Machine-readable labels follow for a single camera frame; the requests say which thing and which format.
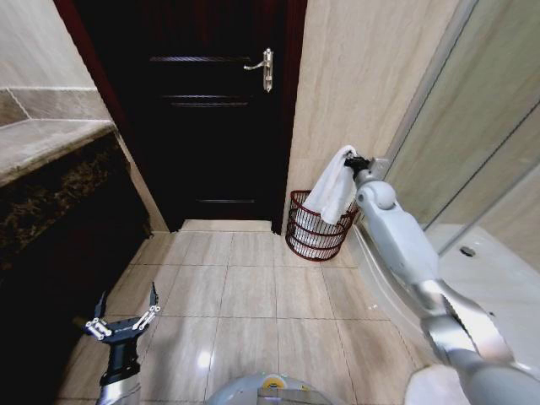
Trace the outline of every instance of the silver door handle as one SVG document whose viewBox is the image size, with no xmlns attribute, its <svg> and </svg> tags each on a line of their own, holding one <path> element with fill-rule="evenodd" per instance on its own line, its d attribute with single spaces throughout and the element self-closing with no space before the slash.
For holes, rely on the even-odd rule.
<svg viewBox="0 0 540 405">
<path fill-rule="evenodd" d="M 272 90 L 272 75 L 273 75 L 273 51 L 267 48 L 262 53 L 262 62 L 255 66 L 244 66 L 244 70 L 255 70 L 262 68 L 262 88 L 270 93 Z"/>
</svg>

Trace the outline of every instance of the beige tile floor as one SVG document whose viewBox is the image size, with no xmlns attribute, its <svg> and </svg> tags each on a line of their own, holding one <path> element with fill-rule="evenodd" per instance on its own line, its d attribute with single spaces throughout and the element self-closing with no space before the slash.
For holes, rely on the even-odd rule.
<svg viewBox="0 0 540 405">
<path fill-rule="evenodd" d="M 158 233 L 111 291 L 106 319 L 142 314 L 152 280 L 163 310 L 138 345 L 148 403 L 203 402 L 264 371 L 350 404 L 393 405 L 422 366 L 373 305 L 346 248 L 316 263 L 269 231 Z M 58 403 L 92 403 L 106 357 L 105 345 L 82 337 Z"/>
</svg>

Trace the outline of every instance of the white robotic arm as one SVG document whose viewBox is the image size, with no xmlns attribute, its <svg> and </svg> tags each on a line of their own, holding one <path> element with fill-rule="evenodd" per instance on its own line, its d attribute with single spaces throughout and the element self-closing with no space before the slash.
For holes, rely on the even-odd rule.
<svg viewBox="0 0 540 405">
<path fill-rule="evenodd" d="M 540 402 L 540 381 L 516 366 L 489 315 L 440 278 L 439 256 L 392 186 L 373 176 L 374 162 L 347 163 L 354 169 L 356 201 L 386 266 L 429 314 L 421 324 L 437 357 L 456 369 L 472 405 Z"/>
</svg>

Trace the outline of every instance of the wire basket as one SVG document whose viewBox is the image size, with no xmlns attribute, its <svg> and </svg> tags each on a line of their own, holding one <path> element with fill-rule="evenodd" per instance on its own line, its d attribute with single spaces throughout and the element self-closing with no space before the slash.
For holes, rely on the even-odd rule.
<svg viewBox="0 0 540 405">
<path fill-rule="evenodd" d="M 358 213 L 356 202 L 351 202 L 347 212 L 337 224 L 330 225 L 303 203 L 311 190 L 294 190 L 290 193 L 289 222 L 285 240 L 291 251 L 313 262 L 324 262 L 339 253 L 341 244 Z"/>
</svg>

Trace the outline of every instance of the shower enclosure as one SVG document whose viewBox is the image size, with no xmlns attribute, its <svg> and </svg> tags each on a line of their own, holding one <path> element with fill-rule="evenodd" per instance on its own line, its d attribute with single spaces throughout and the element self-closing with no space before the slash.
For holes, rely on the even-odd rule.
<svg viewBox="0 0 540 405">
<path fill-rule="evenodd" d="M 386 173 L 440 253 L 442 278 L 488 311 L 516 359 L 534 367 L 539 103 L 540 2 L 462 2 L 403 118 Z M 402 310 L 403 319 L 410 315 Z"/>
</svg>

